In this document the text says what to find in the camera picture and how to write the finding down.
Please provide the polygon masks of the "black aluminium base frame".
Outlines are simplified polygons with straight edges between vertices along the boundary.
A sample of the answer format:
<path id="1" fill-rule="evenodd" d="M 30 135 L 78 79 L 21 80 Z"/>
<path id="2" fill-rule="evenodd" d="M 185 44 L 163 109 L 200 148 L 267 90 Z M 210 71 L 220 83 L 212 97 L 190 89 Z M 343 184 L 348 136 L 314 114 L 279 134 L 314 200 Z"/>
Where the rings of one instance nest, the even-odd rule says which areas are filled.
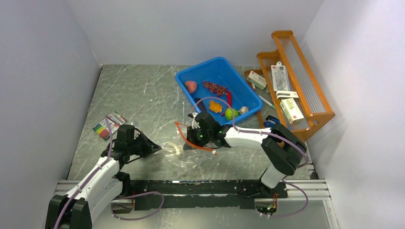
<path id="1" fill-rule="evenodd" d="M 93 195 L 99 199 L 113 190 L 114 204 L 136 210 L 163 208 L 239 207 L 254 209 L 257 203 L 281 200 L 330 200 L 324 180 L 292 180 L 268 188 L 259 180 L 129 180 L 113 178 Z"/>

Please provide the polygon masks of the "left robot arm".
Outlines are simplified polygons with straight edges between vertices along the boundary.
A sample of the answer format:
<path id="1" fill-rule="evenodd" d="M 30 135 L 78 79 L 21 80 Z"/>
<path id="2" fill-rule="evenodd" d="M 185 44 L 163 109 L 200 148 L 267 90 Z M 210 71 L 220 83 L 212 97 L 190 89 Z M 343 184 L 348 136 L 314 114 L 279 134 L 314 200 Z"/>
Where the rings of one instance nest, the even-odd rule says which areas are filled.
<path id="1" fill-rule="evenodd" d="M 49 202 L 46 229 L 90 229 L 93 223 L 114 199 L 135 199 L 143 195 L 156 195 L 156 191 L 137 194 L 130 175 L 121 172 L 130 157 L 147 158 L 160 151 L 133 125 L 121 125 L 117 136 L 110 142 L 92 170 L 64 195 L 54 195 Z"/>

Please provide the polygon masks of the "pink fake peach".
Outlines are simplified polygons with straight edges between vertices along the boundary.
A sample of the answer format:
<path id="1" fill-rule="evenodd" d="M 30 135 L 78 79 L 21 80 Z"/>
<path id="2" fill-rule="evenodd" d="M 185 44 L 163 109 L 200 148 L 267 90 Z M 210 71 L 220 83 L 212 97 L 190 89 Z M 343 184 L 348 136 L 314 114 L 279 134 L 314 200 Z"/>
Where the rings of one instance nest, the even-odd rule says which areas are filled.
<path id="1" fill-rule="evenodd" d="M 197 90 L 197 83 L 195 81 L 186 81 L 184 83 L 184 86 L 190 94 L 194 93 Z"/>

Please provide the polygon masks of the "red fake grapes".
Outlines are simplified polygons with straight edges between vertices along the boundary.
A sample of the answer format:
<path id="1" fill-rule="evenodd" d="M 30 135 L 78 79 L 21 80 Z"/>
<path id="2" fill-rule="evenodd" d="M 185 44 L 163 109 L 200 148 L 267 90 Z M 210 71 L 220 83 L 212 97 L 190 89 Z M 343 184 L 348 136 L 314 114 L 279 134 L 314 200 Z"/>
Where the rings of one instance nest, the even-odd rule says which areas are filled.
<path id="1" fill-rule="evenodd" d="M 225 86 L 219 85 L 217 83 L 212 83 L 209 81 L 202 81 L 202 85 L 208 89 L 211 93 L 216 94 L 217 97 L 226 95 L 227 88 Z"/>

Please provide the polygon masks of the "blue plastic bin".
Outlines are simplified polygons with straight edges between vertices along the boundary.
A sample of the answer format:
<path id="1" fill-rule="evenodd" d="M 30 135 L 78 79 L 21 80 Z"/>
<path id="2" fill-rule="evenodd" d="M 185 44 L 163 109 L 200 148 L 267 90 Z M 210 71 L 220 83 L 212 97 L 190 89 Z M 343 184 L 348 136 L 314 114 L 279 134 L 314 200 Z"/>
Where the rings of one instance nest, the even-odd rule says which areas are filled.
<path id="1" fill-rule="evenodd" d="M 226 102 L 236 111 L 247 108 L 246 112 L 237 114 L 236 123 L 254 115 L 263 106 L 262 100 L 224 57 L 215 57 L 182 70 L 176 73 L 175 80 L 192 105 L 207 97 L 194 111 L 199 113 L 204 107 L 221 125 L 232 123 L 232 111 Z"/>

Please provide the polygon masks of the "white green pen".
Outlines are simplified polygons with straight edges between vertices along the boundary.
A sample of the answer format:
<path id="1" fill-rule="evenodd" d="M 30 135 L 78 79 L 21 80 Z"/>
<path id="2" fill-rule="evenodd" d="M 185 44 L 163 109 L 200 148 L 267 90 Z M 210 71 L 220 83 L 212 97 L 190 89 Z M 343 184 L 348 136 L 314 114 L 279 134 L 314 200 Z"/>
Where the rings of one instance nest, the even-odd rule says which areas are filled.
<path id="1" fill-rule="evenodd" d="M 262 97 L 261 95 L 258 96 L 264 103 L 266 103 L 267 105 L 269 105 L 270 107 L 272 107 L 273 109 L 275 109 L 276 107 L 269 102 L 267 99 L 265 99 L 264 97 Z"/>

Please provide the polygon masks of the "purple fake eggplant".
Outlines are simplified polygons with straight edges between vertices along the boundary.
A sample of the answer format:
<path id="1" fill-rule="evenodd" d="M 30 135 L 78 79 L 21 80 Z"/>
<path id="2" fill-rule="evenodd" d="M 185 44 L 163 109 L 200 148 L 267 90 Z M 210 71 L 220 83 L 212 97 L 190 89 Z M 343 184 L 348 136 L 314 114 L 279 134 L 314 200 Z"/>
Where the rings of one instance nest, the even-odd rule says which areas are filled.
<path id="1" fill-rule="evenodd" d="M 201 99 L 198 98 L 198 97 L 194 99 L 194 101 L 195 101 L 196 103 L 198 103 L 197 106 L 199 107 L 200 111 L 201 111 L 201 112 L 207 112 L 207 109 L 206 109 L 204 103 L 203 103 L 203 102 L 200 102 L 200 100 L 201 100 Z"/>

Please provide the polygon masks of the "orange wooden rack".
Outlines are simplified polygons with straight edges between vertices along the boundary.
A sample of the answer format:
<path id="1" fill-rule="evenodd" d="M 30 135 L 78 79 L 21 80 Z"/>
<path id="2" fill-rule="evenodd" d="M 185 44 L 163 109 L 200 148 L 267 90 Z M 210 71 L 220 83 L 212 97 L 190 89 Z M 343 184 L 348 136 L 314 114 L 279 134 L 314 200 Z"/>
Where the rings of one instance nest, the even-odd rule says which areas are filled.
<path id="1" fill-rule="evenodd" d="M 335 113 L 294 37 L 293 31 L 274 31 L 271 37 L 274 39 L 276 50 L 259 52 L 256 56 L 260 68 L 246 70 L 245 76 L 255 72 L 266 79 L 269 95 L 281 124 L 290 129 L 301 141 L 306 142 L 326 125 L 335 116 Z M 298 106 L 304 118 L 294 124 L 290 124 L 287 120 L 277 100 L 276 92 L 273 90 L 271 66 L 277 62 L 281 62 L 286 67 L 289 86 L 298 94 Z"/>

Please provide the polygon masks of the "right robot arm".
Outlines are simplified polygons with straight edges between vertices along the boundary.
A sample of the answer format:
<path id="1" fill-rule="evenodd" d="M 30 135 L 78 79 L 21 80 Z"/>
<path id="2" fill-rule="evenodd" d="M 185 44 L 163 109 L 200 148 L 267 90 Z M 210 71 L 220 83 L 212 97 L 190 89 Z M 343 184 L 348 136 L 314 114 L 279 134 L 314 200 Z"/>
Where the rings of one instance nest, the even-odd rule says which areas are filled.
<path id="1" fill-rule="evenodd" d="M 187 128 L 187 141 L 193 147 L 207 148 L 209 143 L 217 147 L 249 147 L 265 152 L 270 166 L 258 184 L 258 192 L 268 198 L 276 191 L 276 185 L 285 177 L 292 176 L 307 160 L 305 144 L 282 124 L 271 128 L 241 128 L 221 125 L 207 112 L 191 113 L 192 124 Z"/>

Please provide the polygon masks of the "white flat box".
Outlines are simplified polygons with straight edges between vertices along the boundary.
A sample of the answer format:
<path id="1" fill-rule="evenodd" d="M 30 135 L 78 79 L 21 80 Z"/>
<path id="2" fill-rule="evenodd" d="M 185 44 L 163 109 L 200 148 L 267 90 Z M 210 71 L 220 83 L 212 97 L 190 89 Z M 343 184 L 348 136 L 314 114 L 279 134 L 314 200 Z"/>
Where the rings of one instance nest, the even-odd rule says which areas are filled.
<path id="1" fill-rule="evenodd" d="M 283 100 L 283 99 L 294 99 L 298 100 L 299 96 L 298 93 L 295 91 L 276 91 L 276 98 L 278 100 Z"/>

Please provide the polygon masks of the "red fake chili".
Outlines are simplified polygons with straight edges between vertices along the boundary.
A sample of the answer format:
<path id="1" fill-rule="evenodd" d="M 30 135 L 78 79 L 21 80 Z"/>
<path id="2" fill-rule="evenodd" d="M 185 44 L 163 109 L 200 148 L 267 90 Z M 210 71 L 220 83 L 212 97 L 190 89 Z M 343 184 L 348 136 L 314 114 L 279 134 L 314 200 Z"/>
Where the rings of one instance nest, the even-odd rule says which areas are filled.
<path id="1" fill-rule="evenodd" d="M 229 90 L 226 91 L 226 96 L 227 96 L 227 103 L 232 106 L 232 95 Z"/>

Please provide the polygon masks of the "green fake pepper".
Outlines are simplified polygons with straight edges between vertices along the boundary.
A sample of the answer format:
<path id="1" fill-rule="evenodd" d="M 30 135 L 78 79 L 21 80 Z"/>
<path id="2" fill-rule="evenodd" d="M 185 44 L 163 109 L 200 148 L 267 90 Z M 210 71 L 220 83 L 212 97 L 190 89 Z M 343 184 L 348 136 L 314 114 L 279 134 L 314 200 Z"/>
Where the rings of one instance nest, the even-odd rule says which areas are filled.
<path id="1" fill-rule="evenodd" d="M 224 116 L 227 121 L 231 121 L 239 116 L 239 112 L 234 108 L 227 108 L 224 113 Z"/>

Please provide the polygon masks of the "clear zip bag red seal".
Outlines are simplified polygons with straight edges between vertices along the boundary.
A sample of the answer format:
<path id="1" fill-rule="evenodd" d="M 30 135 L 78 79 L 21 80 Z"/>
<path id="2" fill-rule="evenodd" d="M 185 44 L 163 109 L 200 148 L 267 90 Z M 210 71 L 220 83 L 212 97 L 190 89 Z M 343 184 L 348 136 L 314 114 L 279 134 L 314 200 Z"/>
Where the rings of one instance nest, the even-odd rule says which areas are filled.
<path id="1" fill-rule="evenodd" d="M 175 124 L 175 137 L 172 141 L 162 143 L 162 155 L 164 159 L 180 167 L 195 168 L 201 163 L 214 159 L 218 156 L 216 149 L 212 146 L 197 146 L 187 140 L 187 130 L 189 125 L 180 123 Z"/>

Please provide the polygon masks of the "blue stapler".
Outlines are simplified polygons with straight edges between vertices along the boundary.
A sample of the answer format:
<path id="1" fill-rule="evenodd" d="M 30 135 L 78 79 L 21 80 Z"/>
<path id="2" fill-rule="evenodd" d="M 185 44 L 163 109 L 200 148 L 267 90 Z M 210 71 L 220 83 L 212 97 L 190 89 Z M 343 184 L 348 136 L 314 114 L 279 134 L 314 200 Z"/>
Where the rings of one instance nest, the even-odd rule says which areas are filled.
<path id="1" fill-rule="evenodd" d="M 273 128 L 276 124 L 280 124 L 280 120 L 272 115 L 268 115 L 263 123 L 266 128 Z"/>

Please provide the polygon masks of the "orange fake carrot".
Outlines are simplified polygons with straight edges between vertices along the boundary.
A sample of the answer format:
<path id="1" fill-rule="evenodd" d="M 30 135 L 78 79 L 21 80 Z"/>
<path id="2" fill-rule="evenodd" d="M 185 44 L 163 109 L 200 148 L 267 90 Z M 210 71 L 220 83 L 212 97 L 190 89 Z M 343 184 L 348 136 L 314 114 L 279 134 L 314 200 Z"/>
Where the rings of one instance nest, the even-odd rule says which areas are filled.
<path id="1" fill-rule="evenodd" d="M 220 103 L 215 102 L 214 100 L 211 100 L 209 102 L 209 109 L 210 109 L 210 111 L 218 114 L 218 113 L 222 112 L 223 106 Z"/>

